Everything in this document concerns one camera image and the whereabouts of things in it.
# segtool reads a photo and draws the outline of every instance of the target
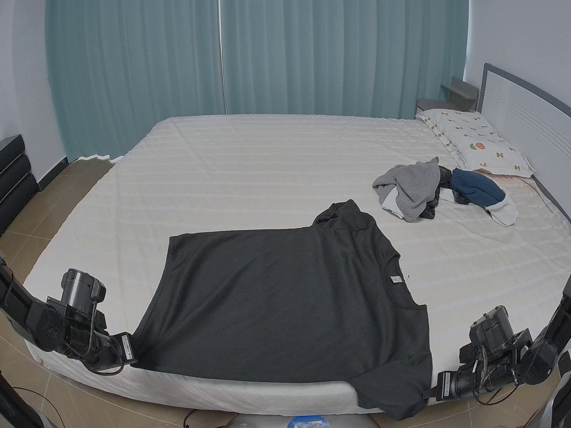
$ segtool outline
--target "mattress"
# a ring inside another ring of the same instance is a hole
[[[571,268],[567,222],[535,183],[495,176],[519,210],[504,228],[478,206],[441,202],[434,220],[405,223],[381,209],[371,188],[397,163],[457,167],[419,120],[306,115],[170,118],[151,132],[76,206],[25,286],[61,295],[77,268],[99,278],[108,331],[134,332],[161,279],[168,238],[181,233],[308,226],[333,202],[353,199],[401,254],[413,298],[428,305],[433,381],[456,369],[468,329],[507,307],[514,331],[537,335]],[[45,366],[76,381],[142,401],[240,413],[364,413],[346,382],[209,380],[126,367],[113,377],[28,345]]]

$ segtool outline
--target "pile of clothes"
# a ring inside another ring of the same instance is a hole
[[[396,165],[375,179],[373,189],[382,208],[412,222],[417,218],[434,218],[439,200],[474,203],[498,224],[515,224],[516,204],[506,190],[481,173],[459,168],[450,171],[438,162],[438,157],[434,157],[414,165]]]

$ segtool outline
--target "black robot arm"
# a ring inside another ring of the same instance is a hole
[[[63,275],[62,289],[61,301],[51,297],[40,301],[14,277],[0,255],[0,310],[20,336],[42,350],[80,360],[96,374],[137,361],[131,334],[106,332],[105,317],[96,309],[106,292],[101,282],[70,269]]]
[[[474,396],[479,401],[479,395],[512,382],[517,388],[545,381],[571,339],[571,276],[549,324],[534,341],[528,329],[513,333],[504,306],[496,306],[474,322],[469,337],[470,344],[460,349],[463,365],[439,373],[436,387],[425,392],[425,398],[442,401]],[[479,403],[486,405],[490,400]]]

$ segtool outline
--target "pillow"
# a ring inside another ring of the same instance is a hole
[[[479,112],[433,109],[416,117],[440,138],[462,169],[521,177],[531,177],[534,172],[522,153]]]

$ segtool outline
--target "tile floor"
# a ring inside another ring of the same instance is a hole
[[[79,160],[69,165],[43,192],[38,193],[0,237],[0,249],[18,280],[24,281],[50,239],[75,205],[111,167],[100,159]],[[163,428],[180,426],[188,409],[134,401],[90,388],[36,364],[23,339],[4,315],[0,315],[0,370],[12,386],[45,395],[60,411],[67,428]],[[416,417],[394,422],[373,415],[382,428],[515,428],[524,424],[556,387],[558,373],[541,385],[518,389],[506,402],[478,407],[475,402],[455,401],[429,406]],[[20,392],[24,400],[42,410],[57,426],[60,421],[42,398]],[[187,423],[191,428],[224,426],[234,413],[196,411]]]

